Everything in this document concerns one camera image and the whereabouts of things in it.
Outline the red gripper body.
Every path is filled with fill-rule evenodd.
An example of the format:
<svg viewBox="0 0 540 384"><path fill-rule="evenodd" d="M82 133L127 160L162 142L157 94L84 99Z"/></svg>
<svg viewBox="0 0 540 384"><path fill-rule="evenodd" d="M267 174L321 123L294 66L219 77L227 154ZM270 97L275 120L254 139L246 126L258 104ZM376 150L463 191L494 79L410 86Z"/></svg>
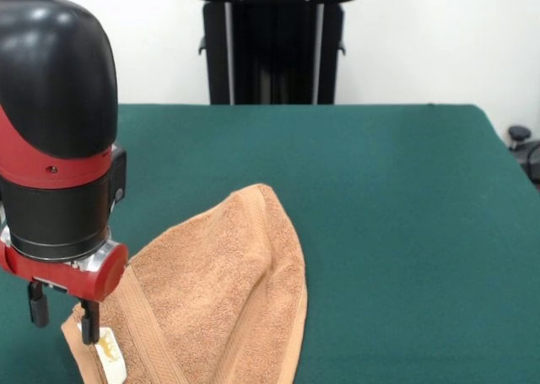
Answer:
<svg viewBox="0 0 540 384"><path fill-rule="evenodd" d="M119 284L127 255L108 227L1 232L1 268L28 282L31 304L46 302L46 286L90 303L103 301Z"/></svg>

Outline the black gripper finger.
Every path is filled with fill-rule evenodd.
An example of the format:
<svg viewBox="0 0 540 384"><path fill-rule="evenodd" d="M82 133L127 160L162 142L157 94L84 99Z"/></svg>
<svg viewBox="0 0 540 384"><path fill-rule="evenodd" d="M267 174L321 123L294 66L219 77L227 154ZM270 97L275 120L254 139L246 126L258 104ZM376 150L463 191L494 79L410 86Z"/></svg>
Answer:
<svg viewBox="0 0 540 384"><path fill-rule="evenodd" d="M30 307L30 320L37 327L46 327L49 323L47 297L40 282L30 282L27 287Z"/></svg>
<svg viewBox="0 0 540 384"><path fill-rule="evenodd" d="M96 301L81 300L80 305L84 310L81 317L83 343L96 344L100 339L100 304Z"/></svg>

